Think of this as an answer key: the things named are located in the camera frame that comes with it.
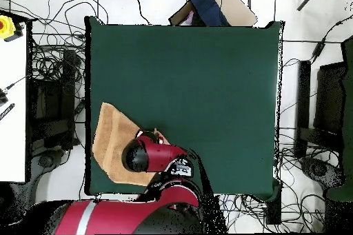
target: brown cloth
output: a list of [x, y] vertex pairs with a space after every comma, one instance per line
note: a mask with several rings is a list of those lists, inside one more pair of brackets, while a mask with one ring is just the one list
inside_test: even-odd
[[121, 154], [125, 146], [135, 138], [139, 127], [109, 103], [102, 103], [93, 140], [92, 152], [99, 166], [115, 183], [147, 186], [154, 172], [129, 172], [123, 166]]

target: green mat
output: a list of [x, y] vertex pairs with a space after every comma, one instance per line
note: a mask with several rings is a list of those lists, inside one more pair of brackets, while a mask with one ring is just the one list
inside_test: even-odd
[[[271, 196], [281, 23], [267, 28], [101, 25], [90, 32], [91, 141], [102, 102], [197, 152], [214, 193]], [[198, 172], [195, 182], [200, 185]], [[142, 193], [92, 158], [88, 194]]]

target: blue fabric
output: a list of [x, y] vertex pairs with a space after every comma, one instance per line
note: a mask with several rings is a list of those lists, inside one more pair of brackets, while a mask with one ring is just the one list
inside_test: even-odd
[[215, 0], [190, 0], [206, 26], [229, 26]]

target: cardboard box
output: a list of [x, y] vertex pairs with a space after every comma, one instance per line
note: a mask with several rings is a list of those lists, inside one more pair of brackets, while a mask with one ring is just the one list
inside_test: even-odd
[[[242, 0], [215, 1], [219, 6], [221, 5], [221, 11], [231, 26], [253, 26], [257, 22], [256, 15]], [[195, 11], [195, 8], [189, 1], [169, 18], [169, 22], [172, 25], [179, 25], [186, 19], [190, 11]]]

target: white table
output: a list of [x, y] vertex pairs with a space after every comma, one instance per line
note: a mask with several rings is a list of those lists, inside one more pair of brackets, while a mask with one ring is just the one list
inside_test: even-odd
[[[4, 89], [26, 75], [26, 28], [23, 36], [11, 42], [0, 39], [0, 88]], [[26, 157], [26, 80], [8, 91], [8, 102], [15, 107], [0, 120], [0, 182], [25, 182]]]

